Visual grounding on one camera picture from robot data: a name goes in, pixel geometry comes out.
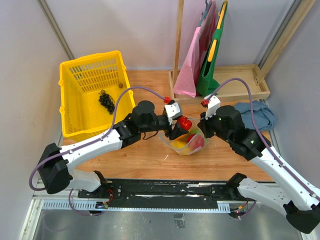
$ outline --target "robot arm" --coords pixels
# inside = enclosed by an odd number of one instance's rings
[[[150,101],[141,101],[132,113],[114,125],[110,133],[105,131],[84,141],[60,148],[55,143],[48,145],[39,164],[50,156],[66,153],[48,161],[38,171],[48,194],[56,194],[65,188],[98,192],[105,178],[98,171],[85,172],[75,169],[78,165],[101,154],[125,148],[141,139],[142,133],[164,131],[171,140],[188,133],[184,126],[183,113],[178,103],[167,102],[163,114],[155,114]]]
[[[234,196],[257,200],[283,214],[296,229],[310,233],[320,222],[320,189],[295,171],[271,146],[282,164],[275,159],[255,130],[245,128],[239,111],[233,106],[221,106],[214,96],[204,101],[198,127],[206,138],[217,136],[229,143],[236,154],[263,169],[280,186],[280,190],[259,184],[237,173],[227,183]]]

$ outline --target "green bag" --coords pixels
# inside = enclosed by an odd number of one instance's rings
[[[220,29],[216,29],[212,35],[210,47],[205,55],[204,62],[201,67],[201,72],[200,72],[200,76],[198,79],[198,83],[196,85],[196,91],[204,97],[209,94],[212,94],[214,92],[214,90],[216,90],[217,87],[219,87],[219,83],[216,80],[214,80],[213,77],[214,77],[216,59],[217,59],[217,55],[218,55],[218,49],[219,49],[219,45],[220,45],[220,39],[222,36],[222,32],[224,30],[225,16],[227,13],[227,8],[228,8],[228,3],[225,6],[224,15],[223,15]],[[216,46],[215,46],[212,61],[209,62],[208,61],[209,51],[212,47],[214,40],[216,40]]]

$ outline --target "blue towel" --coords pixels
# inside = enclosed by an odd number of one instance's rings
[[[250,103],[238,102],[234,108],[241,113],[245,127],[248,129],[255,129],[251,120]],[[262,101],[253,101],[253,115],[255,124],[261,132],[270,131],[275,128],[277,122],[276,117],[271,109]]]

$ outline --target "clear plastic bowl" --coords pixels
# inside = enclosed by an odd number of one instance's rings
[[[162,132],[159,134],[159,138],[171,149],[175,150],[180,155],[191,155],[199,152],[209,143],[209,138],[205,138],[201,129],[198,128],[199,122],[196,118],[188,118],[192,122],[192,127],[189,130],[189,134],[180,138],[179,140],[169,140],[168,137]],[[195,134],[189,142],[187,139],[190,135]]]

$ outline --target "wooden table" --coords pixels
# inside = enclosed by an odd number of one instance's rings
[[[162,96],[169,96],[168,71],[128,71],[131,86],[145,86]],[[134,91],[139,103],[149,100],[155,104],[156,114],[161,114],[164,103],[157,96],[144,90]],[[234,105],[235,102],[222,102]],[[200,104],[182,105],[183,114],[199,118],[205,109]],[[73,144],[64,139],[63,144]],[[156,136],[141,140],[124,149],[108,152],[78,167],[83,171],[100,171],[105,178],[170,179],[170,180],[228,180],[235,173],[242,173],[256,181],[272,181],[260,168],[235,154],[229,145],[217,137],[209,145],[190,156],[180,156]]]

